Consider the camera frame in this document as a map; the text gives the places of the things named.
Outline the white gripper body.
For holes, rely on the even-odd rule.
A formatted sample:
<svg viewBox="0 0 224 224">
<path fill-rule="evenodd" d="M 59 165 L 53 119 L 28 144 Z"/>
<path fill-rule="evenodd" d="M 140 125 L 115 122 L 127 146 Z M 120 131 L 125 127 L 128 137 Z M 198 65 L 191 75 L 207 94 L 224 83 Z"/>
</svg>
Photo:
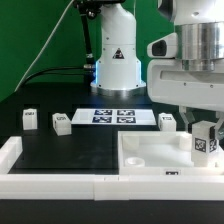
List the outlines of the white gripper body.
<svg viewBox="0 0 224 224">
<path fill-rule="evenodd" d="M 153 102 L 224 111 L 224 60 L 218 60 L 212 72 L 185 71 L 175 59 L 152 60 L 147 90 Z"/>
</svg>

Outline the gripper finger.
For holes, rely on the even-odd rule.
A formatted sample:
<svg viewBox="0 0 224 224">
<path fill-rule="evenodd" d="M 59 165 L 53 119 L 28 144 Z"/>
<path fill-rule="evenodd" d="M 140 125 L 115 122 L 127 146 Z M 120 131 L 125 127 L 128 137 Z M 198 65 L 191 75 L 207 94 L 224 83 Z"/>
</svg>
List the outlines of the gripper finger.
<svg viewBox="0 0 224 224">
<path fill-rule="evenodd" d="M 193 114 L 193 109 L 189 107 L 180 107 L 179 108 L 180 116 L 184 122 L 185 130 L 191 131 L 192 125 L 195 123 L 195 117 Z"/>
<path fill-rule="evenodd" d="M 217 112 L 216 118 L 218 119 L 215 125 L 215 136 L 218 140 L 224 138 L 224 112 Z"/>
</svg>

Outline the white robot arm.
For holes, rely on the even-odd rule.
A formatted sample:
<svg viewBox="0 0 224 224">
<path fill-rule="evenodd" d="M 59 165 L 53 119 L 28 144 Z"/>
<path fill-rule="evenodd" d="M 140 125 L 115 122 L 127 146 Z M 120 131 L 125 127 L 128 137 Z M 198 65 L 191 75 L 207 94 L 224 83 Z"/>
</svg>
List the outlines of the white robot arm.
<svg viewBox="0 0 224 224">
<path fill-rule="evenodd" d="M 224 0 L 157 0 L 157 9 L 174 31 L 147 46 L 143 82 L 134 16 L 102 3 L 102 54 L 92 88 L 113 94 L 144 87 L 152 101 L 177 105 L 187 128 L 195 125 L 192 108 L 214 111 L 218 122 L 209 134 L 224 138 Z"/>
</svg>

